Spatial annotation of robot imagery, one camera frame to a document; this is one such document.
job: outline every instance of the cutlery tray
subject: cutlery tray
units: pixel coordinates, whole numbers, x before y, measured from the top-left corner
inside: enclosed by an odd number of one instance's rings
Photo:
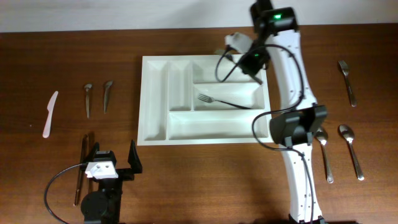
[[[241,55],[234,55],[237,62]],[[256,142],[251,123],[270,110],[266,71],[257,74],[259,85],[240,68],[224,82],[215,78],[219,55],[144,56],[142,58],[138,145],[216,144]],[[233,68],[224,59],[220,78]],[[252,110],[241,110],[220,102],[205,103],[198,94],[227,101]],[[261,141],[269,135],[271,115],[256,121]]]

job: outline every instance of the brown table surface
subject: brown table surface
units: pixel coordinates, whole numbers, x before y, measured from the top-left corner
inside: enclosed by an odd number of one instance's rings
[[[78,163],[81,139],[92,131],[102,150],[127,167],[137,139],[143,55],[208,55],[224,36],[252,29],[165,29],[0,34],[1,223],[56,223],[43,192],[57,172]],[[313,145],[317,197],[328,221],[398,221],[398,24],[302,26],[302,54],[319,104],[335,182],[328,184],[319,143]],[[358,99],[352,108],[337,61],[351,67]],[[267,74],[271,108],[279,108],[273,68]],[[108,113],[103,84],[113,80]],[[91,118],[83,85],[92,83]],[[42,137],[47,103],[58,90],[48,139]],[[356,178],[339,124],[355,131],[365,180]],[[282,156],[258,144],[138,146],[144,173],[125,182],[121,222],[252,223],[289,214]],[[49,191],[54,212],[81,223],[73,207],[77,170]]]

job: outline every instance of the metal fork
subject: metal fork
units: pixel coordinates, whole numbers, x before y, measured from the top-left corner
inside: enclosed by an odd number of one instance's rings
[[[340,61],[338,61],[338,63],[340,65],[341,71],[344,74],[344,79],[346,80],[346,86],[347,86],[347,92],[348,92],[348,96],[349,96],[349,102],[351,103],[351,106],[356,106],[356,104],[357,104],[356,98],[354,96],[351,84],[348,81],[349,67],[348,67],[347,63],[344,60],[340,60]]]
[[[199,95],[198,95],[198,99],[199,99],[199,100],[202,100],[203,102],[206,102],[206,103],[212,103],[212,102],[214,102],[214,101],[218,101],[218,102],[220,102],[220,103],[225,103],[225,104],[234,106],[234,107],[239,108],[239,109],[244,109],[244,110],[250,110],[250,109],[251,109],[251,108],[247,108],[247,107],[245,107],[245,106],[235,105],[235,104],[233,104],[233,103],[228,103],[228,102],[225,102],[225,101],[222,101],[222,100],[216,100],[216,99],[214,99],[213,97],[206,96],[206,95],[204,95],[204,94],[199,94]]]

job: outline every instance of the metal spoon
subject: metal spoon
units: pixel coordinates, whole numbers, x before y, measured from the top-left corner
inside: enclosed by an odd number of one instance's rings
[[[113,81],[108,81],[105,83],[104,88],[105,88],[105,94],[104,94],[104,113],[106,113],[108,109],[108,102],[109,102],[109,88],[113,84]]]
[[[86,84],[85,85],[85,90],[86,90],[86,114],[87,118],[90,118],[90,94],[88,93],[89,90],[93,87],[92,84]]]
[[[323,127],[318,128],[318,131],[315,133],[316,139],[320,142],[323,154],[323,160],[325,161],[326,167],[326,179],[329,184],[333,183],[334,178],[331,173],[330,164],[328,160],[328,155],[326,154],[325,146],[328,142],[328,133],[323,129]]]
[[[356,155],[354,152],[353,141],[354,141],[355,135],[354,135],[353,130],[345,124],[340,125],[338,127],[338,130],[339,130],[341,136],[343,138],[345,138],[348,143],[349,150],[351,152],[351,156],[353,157],[355,173],[356,173],[358,180],[364,180],[365,177],[362,173],[361,166],[359,166],[358,159],[356,158]]]

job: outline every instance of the white knife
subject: white knife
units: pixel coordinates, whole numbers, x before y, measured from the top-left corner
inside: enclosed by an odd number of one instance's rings
[[[55,91],[54,94],[51,96],[49,105],[47,105],[47,110],[49,111],[49,115],[47,116],[47,121],[45,122],[43,138],[48,138],[50,136],[52,111],[54,110],[54,104],[55,100],[57,99],[57,96],[58,96],[58,91]]]

